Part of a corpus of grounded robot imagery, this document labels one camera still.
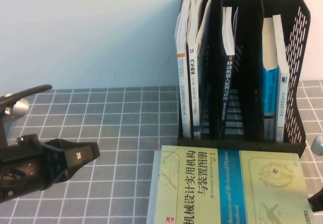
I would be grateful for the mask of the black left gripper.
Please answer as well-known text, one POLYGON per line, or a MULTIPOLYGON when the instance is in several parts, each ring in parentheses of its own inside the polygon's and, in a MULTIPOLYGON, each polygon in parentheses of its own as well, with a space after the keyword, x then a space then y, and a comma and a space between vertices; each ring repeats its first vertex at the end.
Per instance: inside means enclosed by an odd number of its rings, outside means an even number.
POLYGON ((16 145, 1 149, 1 203, 66 182, 99 156, 96 142, 18 137, 16 145))

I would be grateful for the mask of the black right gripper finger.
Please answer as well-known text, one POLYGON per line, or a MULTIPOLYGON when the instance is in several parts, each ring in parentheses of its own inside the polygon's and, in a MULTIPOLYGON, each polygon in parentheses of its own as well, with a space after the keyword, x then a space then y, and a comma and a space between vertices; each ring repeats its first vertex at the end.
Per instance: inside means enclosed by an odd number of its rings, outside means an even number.
POLYGON ((323 211, 323 190, 318 191, 316 194, 308 198, 312 212, 323 211))

